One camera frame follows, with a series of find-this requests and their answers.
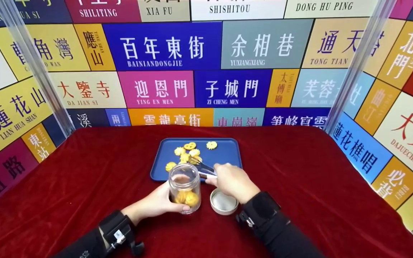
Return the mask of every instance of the metal tongs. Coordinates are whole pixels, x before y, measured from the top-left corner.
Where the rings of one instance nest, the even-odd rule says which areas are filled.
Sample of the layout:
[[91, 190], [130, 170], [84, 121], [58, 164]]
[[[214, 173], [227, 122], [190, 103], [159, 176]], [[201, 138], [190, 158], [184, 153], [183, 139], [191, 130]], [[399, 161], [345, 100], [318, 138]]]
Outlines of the metal tongs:
[[214, 168], [205, 165], [205, 163], [202, 163], [197, 158], [190, 156], [189, 163], [194, 165], [199, 170], [200, 178], [203, 178], [203, 179], [218, 178], [218, 175], [216, 174], [216, 171], [214, 171]]

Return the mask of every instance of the clear plastic jar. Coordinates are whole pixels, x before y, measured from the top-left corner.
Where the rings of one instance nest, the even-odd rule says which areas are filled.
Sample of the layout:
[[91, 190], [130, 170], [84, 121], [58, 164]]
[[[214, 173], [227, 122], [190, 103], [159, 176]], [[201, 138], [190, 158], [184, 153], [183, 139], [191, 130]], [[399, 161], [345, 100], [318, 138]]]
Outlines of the clear plastic jar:
[[170, 170], [168, 182], [170, 200], [190, 207], [190, 210], [182, 211], [182, 214], [191, 214], [200, 207], [200, 175], [195, 166], [188, 163], [174, 166]]

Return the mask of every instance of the plastic tray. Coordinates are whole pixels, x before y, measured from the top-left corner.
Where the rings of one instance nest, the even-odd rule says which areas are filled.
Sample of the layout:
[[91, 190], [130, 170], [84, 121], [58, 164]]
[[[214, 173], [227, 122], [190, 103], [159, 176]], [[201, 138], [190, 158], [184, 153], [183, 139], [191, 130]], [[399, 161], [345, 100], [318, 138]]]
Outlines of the plastic tray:
[[[154, 165], [151, 169], [151, 178], [154, 181], [167, 181], [168, 172], [165, 165], [169, 162], [179, 163], [179, 156], [175, 155], [177, 147], [183, 147], [186, 143], [195, 142], [196, 149], [200, 150], [202, 162], [213, 167], [215, 163], [230, 163], [241, 166], [240, 151], [238, 142], [232, 138], [167, 138], [160, 142]], [[218, 147], [214, 150], [207, 149], [207, 142], [217, 142]]]

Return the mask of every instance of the white jar lid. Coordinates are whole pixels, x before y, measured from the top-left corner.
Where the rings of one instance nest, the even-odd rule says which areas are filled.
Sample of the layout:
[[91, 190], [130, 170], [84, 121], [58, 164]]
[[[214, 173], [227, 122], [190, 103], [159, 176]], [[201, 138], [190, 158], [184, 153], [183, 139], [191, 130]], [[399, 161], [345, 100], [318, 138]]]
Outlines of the white jar lid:
[[210, 204], [213, 210], [221, 215], [231, 215], [238, 207], [238, 201], [231, 196], [225, 195], [219, 188], [211, 192]]

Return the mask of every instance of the hand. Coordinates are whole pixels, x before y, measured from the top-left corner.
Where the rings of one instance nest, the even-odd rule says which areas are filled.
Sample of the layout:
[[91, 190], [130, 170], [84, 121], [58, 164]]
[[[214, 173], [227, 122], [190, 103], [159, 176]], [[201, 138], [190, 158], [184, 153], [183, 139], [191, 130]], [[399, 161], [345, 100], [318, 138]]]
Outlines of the hand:
[[261, 190], [250, 180], [246, 172], [230, 163], [215, 164], [218, 178], [209, 178], [205, 182], [214, 185], [225, 195], [236, 198], [240, 204], [245, 204]]
[[188, 211], [189, 206], [174, 204], [169, 200], [170, 185], [168, 181], [156, 188], [152, 193], [122, 210], [124, 215], [136, 226], [141, 219], [155, 217], [166, 212]]

